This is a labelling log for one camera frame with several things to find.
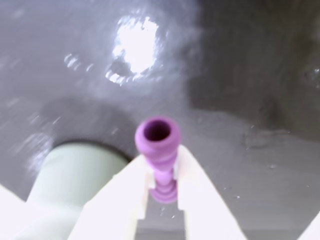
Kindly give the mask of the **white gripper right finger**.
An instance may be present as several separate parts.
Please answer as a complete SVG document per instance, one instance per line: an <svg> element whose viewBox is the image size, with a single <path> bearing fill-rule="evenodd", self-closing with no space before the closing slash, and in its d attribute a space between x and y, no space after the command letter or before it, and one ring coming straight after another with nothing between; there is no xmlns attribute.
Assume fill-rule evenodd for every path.
<svg viewBox="0 0 320 240"><path fill-rule="evenodd" d="M177 204L184 213L187 240L244 240L236 218L195 156L178 148Z"/></svg>

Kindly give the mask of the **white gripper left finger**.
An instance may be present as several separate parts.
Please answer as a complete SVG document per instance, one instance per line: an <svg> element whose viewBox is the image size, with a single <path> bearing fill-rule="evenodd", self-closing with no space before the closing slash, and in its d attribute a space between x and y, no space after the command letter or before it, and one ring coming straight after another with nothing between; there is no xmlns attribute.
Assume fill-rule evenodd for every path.
<svg viewBox="0 0 320 240"><path fill-rule="evenodd" d="M133 240L153 183L145 157L137 156L84 205L68 238Z"/></svg>

